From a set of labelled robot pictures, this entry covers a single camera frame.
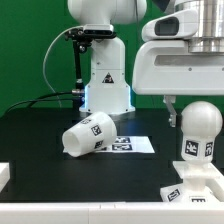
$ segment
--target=paper cup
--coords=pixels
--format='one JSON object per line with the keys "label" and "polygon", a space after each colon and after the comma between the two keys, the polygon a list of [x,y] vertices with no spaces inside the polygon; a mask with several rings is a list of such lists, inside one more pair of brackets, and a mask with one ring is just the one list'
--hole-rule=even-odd
{"label": "paper cup", "polygon": [[112,145],[117,137],[113,120],[103,112],[85,118],[62,136],[64,152],[78,157]]}

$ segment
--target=black mount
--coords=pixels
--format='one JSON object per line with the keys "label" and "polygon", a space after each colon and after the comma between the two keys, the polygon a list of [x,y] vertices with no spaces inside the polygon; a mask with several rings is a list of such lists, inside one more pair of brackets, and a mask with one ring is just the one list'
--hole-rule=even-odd
{"label": "black mount", "polygon": [[87,33],[83,30],[82,27],[74,28],[65,33],[65,40],[72,40],[73,42],[73,52],[75,58],[75,68],[76,68],[76,84],[75,88],[79,92],[82,92],[80,95],[80,105],[84,103],[84,84],[82,80],[82,72],[81,72],[81,63],[80,63],[80,54],[86,53],[88,47],[92,45],[92,41],[94,39],[103,40],[103,39],[113,39],[116,37],[116,33],[113,32],[111,35],[108,35],[106,32],[97,32],[93,31],[91,33]]}

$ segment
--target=metal bracket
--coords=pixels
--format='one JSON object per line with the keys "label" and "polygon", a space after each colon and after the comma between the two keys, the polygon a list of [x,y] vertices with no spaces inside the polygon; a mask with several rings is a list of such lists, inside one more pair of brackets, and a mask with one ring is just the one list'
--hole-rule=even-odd
{"label": "metal bracket", "polygon": [[171,127],[176,127],[177,112],[175,111],[173,104],[176,102],[176,96],[164,96],[163,102],[166,104],[168,111],[170,112],[169,123]]}

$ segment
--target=table surface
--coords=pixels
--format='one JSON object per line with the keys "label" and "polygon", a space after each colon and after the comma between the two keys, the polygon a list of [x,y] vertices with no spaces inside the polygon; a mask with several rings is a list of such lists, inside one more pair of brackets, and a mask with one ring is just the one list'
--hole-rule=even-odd
{"label": "table surface", "polygon": [[[141,109],[116,120],[118,136],[148,136],[155,153],[63,153],[62,134],[83,118],[73,109],[15,109],[0,118],[0,162],[10,181],[0,202],[160,202],[160,188],[180,183],[182,132],[166,110]],[[224,167],[223,130],[214,165]]]}

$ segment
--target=green backdrop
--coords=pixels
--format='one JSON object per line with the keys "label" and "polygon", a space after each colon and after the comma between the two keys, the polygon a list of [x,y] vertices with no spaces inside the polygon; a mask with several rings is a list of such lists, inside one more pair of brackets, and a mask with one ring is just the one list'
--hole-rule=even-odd
{"label": "green backdrop", "polygon": [[[148,9],[140,29],[149,20],[160,17],[159,9],[147,0]],[[42,76],[45,53],[54,38],[67,28],[77,25],[67,9],[67,0],[0,0],[0,115],[12,104],[50,93]],[[126,81],[131,85],[132,70],[139,48],[137,26],[115,27],[126,45]],[[74,88],[72,43],[61,38],[53,48],[47,63],[47,77],[56,91]],[[85,83],[90,76],[90,55],[82,56]],[[164,107],[162,96],[136,96],[137,108]],[[196,100],[208,100],[223,109],[223,97],[178,97],[176,108]],[[55,103],[40,103],[41,107],[58,107]]]}

